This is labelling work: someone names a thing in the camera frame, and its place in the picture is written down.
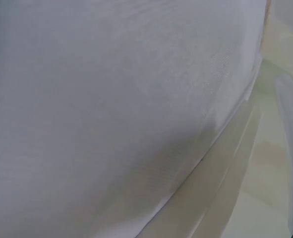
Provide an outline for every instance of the white sheet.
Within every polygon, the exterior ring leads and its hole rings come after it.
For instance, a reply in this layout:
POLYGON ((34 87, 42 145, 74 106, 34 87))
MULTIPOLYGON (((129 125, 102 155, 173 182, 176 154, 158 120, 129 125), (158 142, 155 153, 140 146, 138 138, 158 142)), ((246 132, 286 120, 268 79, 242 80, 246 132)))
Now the white sheet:
POLYGON ((242 98, 264 10, 0 1, 0 237, 135 237, 242 98))

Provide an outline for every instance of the white fabric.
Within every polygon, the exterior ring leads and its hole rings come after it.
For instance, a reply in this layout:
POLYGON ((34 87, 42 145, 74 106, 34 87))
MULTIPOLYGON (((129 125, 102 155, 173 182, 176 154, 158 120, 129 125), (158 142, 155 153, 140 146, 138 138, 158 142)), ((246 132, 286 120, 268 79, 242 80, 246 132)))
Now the white fabric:
POLYGON ((137 238, 219 237, 234 208, 259 119, 260 113, 243 103, 203 161, 137 238))
POLYGON ((264 10, 0 0, 0 237, 135 237, 241 100, 264 10))

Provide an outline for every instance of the white wall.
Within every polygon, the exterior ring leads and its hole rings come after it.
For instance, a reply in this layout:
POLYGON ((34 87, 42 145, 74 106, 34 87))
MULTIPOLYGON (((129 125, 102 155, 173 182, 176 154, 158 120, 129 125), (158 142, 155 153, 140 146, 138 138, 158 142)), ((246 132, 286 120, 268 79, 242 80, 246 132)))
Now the white wall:
POLYGON ((222 238, 288 238, 289 163, 274 79, 283 70, 263 61, 251 100, 263 114, 237 204, 222 238))

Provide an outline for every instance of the white cloth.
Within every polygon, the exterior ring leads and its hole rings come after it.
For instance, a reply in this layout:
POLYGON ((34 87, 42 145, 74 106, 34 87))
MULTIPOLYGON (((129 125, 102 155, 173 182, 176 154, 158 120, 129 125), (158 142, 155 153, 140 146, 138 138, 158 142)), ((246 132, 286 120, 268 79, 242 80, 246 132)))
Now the white cloth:
POLYGON ((242 98, 264 10, 0 0, 0 237, 135 237, 242 98))

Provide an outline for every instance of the floor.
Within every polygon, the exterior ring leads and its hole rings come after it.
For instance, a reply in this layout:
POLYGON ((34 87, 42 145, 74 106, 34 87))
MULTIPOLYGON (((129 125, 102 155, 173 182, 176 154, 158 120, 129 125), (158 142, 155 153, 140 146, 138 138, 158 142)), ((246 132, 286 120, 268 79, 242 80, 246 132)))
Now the floor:
POLYGON ((289 163, 274 79, 283 70, 262 62, 251 94, 262 111, 238 201, 222 238, 288 238, 289 163))

